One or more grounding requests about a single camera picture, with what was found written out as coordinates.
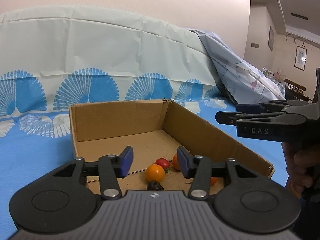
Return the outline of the person's right hand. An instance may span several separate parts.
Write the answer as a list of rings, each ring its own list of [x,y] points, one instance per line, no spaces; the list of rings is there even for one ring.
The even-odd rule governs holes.
[[[314,178],[306,169],[313,165],[312,155],[314,153],[288,142],[282,142],[281,147],[285,157],[286,171],[289,175],[286,188],[300,198],[304,190],[313,185]]]

